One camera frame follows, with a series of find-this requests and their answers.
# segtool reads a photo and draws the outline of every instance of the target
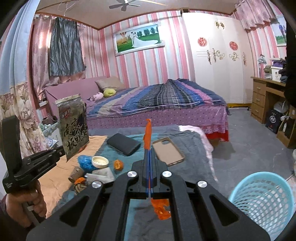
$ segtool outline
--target phone case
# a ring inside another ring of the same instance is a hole
[[[169,137],[164,137],[152,143],[159,160],[164,161],[167,166],[175,165],[184,161],[184,154],[172,142]]]
[[[107,140],[107,144],[126,156],[130,156],[135,153],[141,145],[139,141],[136,141],[119,133],[111,136]]]

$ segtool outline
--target red bed skirt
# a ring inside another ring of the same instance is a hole
[[[229,135],[228,131],[225,131],[225,133],[219,133],[219,132],[214,132],[211,134],[205,134],[208,139],[217,139],[220,138],[221,141],[229,141]]]

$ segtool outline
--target gray curtain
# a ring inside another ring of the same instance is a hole
[[[77,23],[57,17],[50,42],[49,76],[71,76],[84,70]]]

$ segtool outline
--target black phone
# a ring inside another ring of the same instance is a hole
[[[114,136],[111,136],[107,140],[107,144],[126,156],[132,155],[141,146],[141,143],[139,141],[136,141],[119,133],[115,134]]]

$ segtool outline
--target framed wedding photo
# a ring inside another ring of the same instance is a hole
[[[115,56],[164,47],[160,22],[147,23],[113,34]]]
[[[287,45],[287,24],[286,20],[283,15],[276,16],[276,20],[271,23],[272,31],[274,34],[274,38],[276,41],[276,45],[279,46],[286,46]]]

